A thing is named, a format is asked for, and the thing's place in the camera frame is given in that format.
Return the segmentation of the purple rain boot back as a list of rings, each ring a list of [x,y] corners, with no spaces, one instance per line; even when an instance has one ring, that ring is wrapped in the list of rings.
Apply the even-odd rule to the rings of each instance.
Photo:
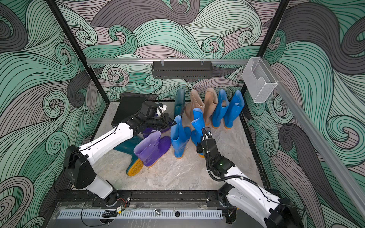
[[[162,130],[159,130],[161,133],[165,133],[167,131],[169,131],[171,129],[171,127],[167,127],[167,128],[164,128]],[[154,128],[146,128],[144,129],[144,131],[142,132],[142,136],[143,138],[147,138],[151,133],[157,131],[157,129],[154,129]]]

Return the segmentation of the purple rain boot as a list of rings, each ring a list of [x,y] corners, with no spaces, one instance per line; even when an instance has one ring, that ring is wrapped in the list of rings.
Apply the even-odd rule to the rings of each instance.
[[[171,138],[169,136],[161,137],[161,135],[160,131],[154,131],[134,148],[134,154],[144,166],[153,166],[170,149]]]
[[[167,128],[164,128],[162,130],[159,130],[161,133],[165,133],[167,131],[169,131],[171,129],[171,127],[167,127]],[[154,128],[146,128],[144,129],[144,131],[142,132],[142,136],[143,138],[147,138],[151,133],[157,131],[157,129],[154,129]]]

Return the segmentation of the purple rain boot front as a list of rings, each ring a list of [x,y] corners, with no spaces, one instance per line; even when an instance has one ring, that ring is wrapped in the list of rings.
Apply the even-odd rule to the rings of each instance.
[[[144,166],[153,166],[170,149],[171,138],[169,136],[161,137],[161,135],[160,131],[154,131],[134,148],[134,154]]]

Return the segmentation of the dark teal boot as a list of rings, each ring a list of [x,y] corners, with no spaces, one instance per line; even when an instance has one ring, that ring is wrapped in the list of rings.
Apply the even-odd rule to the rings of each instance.
[[[182,116],[185,107],[185,90],[179,89],[175,96],[174,117]]]
[[[137,175],[143,168],[143,162],[135,155],[134,148],[142,142],[142,139],[138,136],[124,141],[123,143],[117,145],[114,150],[122,152],[131,156],[131,162],[126,169],[126,174],[130,177]]]

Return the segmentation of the light blue boot front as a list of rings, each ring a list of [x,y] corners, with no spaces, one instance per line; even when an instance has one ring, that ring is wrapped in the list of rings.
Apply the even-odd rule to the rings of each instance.
[[[188,126],[183,126],[180,115],[177,115],[174,121],[176,124],[171,127],[171,143],[174,149],[174,156],[180,159],[183,157],[185,147],[191,138],[191,129]]]

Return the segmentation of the light blue boot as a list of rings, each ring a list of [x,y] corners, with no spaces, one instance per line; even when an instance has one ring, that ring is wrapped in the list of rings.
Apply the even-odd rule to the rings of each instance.
[[[183,126],[180,115],[177,115],[174,121],[176,124],[171,127],[171,143],[174,149],[174,156],[180,159],[183,157],[185,147],[191,138],[191,129],[188,126]]]
[[[203,111],[200,108],[193,109],[194,120],[191,122],[194,130],[191,132],[192,142],[197,146],[203,138],[202,129],[205,127]]]

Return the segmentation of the dark teal boot back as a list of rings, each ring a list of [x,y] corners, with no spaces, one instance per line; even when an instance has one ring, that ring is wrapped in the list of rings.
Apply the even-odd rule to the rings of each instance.
[[[175,96],[174,117],[182,116],[185,107],[185,90],[179,89]]]

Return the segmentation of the light blue boot back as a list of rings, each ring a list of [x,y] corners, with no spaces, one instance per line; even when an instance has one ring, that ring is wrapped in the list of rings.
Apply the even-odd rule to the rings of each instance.
[[[205,127],[203,111],[200,108],[193,109],[194,120],[191,122],[194,130],[191,132],[192,142],[197,146],[203,138],[202,129]]]

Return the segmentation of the beige rain boot large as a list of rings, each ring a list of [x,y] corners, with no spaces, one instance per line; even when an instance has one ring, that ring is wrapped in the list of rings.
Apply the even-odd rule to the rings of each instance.
[[[200,98],[198,92],[194,89],[191,90],[190,98],[191,98],[190,103],[188,103],[185,107],[185,114],[186,114],[187,118],[190,121],[192,121],[194,119],[193,109],[199,108],[202,112],[204,112],[205,104],[204,104],[203,100]]]

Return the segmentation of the blue rain boot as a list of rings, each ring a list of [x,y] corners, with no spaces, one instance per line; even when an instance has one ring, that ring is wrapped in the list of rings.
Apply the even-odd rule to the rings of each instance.
[[[221,89],[218,94],[218,104],[212,115],[212,126],[213,128],[219,128],[221,120],[225,116],[229,106],[229,100],[225,90]]]
[[[231,102],[229,103],[226,114],[224,115],[224,127],[231,129],[235,119],[240,115],[242,109],[245,106],[245,102],[241,91],[236,91]]]

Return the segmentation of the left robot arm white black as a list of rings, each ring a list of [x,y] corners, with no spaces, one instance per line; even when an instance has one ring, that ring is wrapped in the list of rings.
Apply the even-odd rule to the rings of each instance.
[[[161,108],[161,103],[146,101],[139,110],[119,123],[113,130],[87,144],[66,149],[64,173],[77,190],[88,190],[102,199],[109,207],[118,200],[117,190],[98,176],[93,165],[119,144],[137,136],[146,128],[163,130],[176,125],[176,121]]]

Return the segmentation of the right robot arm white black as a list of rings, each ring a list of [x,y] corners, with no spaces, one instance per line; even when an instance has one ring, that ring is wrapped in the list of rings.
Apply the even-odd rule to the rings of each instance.
[[[217,182],[224,182],[221,204],[240,209],[265,228],[302,228],[305,209],[280,198],[249,179],[231,160],[222,156],[210,128],[203,128],[197,151],[206,160],[206,171]]]

